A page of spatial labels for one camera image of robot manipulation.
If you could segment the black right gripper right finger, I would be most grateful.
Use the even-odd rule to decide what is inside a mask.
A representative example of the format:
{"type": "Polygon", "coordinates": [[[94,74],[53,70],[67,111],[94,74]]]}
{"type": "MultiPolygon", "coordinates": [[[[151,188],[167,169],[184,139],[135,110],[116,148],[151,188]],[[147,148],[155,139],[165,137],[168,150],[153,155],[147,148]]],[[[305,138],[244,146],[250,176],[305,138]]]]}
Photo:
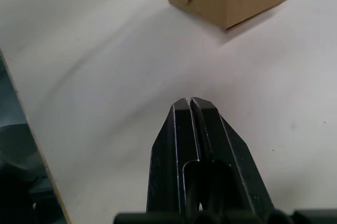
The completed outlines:
{"type": "Polygon", "coordinates": [[[245,142],[218,109],[201,98],[190,102],[203,164],[202,206],[223,215],[243,210],[255,215],[272,211],[272,201],[245,142]]]}

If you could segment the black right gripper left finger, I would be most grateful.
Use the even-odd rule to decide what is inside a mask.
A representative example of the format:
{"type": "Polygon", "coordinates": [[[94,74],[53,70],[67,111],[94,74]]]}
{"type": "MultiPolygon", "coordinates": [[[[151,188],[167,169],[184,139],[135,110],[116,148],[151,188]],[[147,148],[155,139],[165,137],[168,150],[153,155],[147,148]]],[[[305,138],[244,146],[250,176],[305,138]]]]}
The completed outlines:
{"type": "Polygon", "coordinates": [[[187,212],[186,166],[200,161],[195,121],[189,101],[172,104],[151,149],[147,205],[149,212],[187,212]]]}

